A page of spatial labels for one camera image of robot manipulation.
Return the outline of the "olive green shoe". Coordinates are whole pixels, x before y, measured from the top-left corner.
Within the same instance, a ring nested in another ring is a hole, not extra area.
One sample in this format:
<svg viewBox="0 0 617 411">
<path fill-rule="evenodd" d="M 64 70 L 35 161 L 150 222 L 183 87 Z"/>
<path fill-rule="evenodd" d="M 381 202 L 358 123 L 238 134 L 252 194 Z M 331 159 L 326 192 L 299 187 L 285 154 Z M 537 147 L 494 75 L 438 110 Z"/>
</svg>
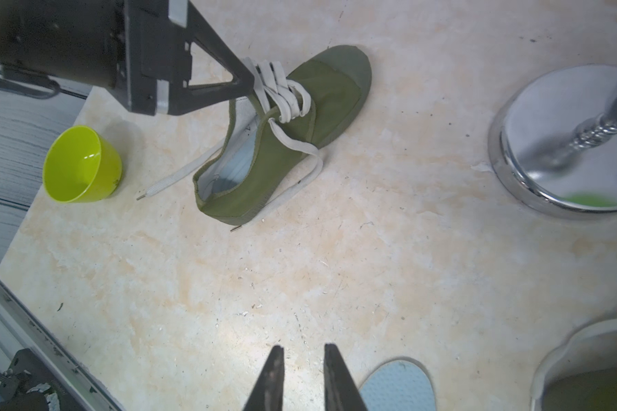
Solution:
<svg viewBox="0 0 617 411">
<path fill-rule="evenodd" d="M 250 95 L 229 102 L 226 137 L 175 173 L 139 193 L 139 199 L 162 193 L 192 177 L 200 212 L 234 228 L 262 219 L 312 183 L 324 160 L 320 151 L 339 138 L 368 99 L 372 66 L 356 46 L 334 46 L 291 73 L 279 62 L 243 60 L 254 75 Z M 235 188 L 211 195 L 196 193 L 195 174 L 211 159 L 241 116 L 260 118 L 249 172 Z"/>
<path fill-rule="evenodd" d="M 537 366 L 531 410 L 617 410 L 617 319 L 591 323 Z"/>
</svg>

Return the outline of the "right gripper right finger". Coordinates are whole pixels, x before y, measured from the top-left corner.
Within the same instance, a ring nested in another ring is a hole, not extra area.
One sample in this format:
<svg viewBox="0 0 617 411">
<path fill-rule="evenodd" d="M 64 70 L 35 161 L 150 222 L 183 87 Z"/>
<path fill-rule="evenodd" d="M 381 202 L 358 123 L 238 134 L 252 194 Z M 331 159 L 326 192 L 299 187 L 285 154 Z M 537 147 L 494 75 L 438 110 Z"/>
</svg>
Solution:
<svg viewBox="0 0 617 411">
<path fill-rule="evenodd" d="M 358 387 L 336 344 L 324 347 L 325 411 L 366 411 Z"/>
</svg>

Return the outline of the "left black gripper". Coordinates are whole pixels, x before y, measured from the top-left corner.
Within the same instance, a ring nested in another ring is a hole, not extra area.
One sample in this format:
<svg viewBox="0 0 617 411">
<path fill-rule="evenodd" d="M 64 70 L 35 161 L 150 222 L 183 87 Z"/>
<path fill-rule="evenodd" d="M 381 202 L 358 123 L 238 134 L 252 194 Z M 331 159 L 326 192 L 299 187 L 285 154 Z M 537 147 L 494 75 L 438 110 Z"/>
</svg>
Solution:
<svg viewBox="0 0 617 411">
<path fill-rule="evenodd" d="M 192 85 L 192 46 L 231 81 Z M 172 116 L 246 96 L 255 82 L 190 1 L 0 1 L 0 91 L 52 99 L 61 80 Z"/>
</svg>

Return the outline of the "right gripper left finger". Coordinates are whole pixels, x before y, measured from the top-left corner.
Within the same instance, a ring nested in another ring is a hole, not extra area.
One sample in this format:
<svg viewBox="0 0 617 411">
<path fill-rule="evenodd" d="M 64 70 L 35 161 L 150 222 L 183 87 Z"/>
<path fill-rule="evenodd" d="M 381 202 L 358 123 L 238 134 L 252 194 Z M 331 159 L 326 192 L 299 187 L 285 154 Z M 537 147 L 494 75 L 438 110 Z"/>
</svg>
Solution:
<svg viewBox="0 0 617 411">
<path fill-rule="evenodd" d="M 270 351 L 243 411 L 281 411 L 284 381 L 284 349 L 275 345 Z"/>
</svg>

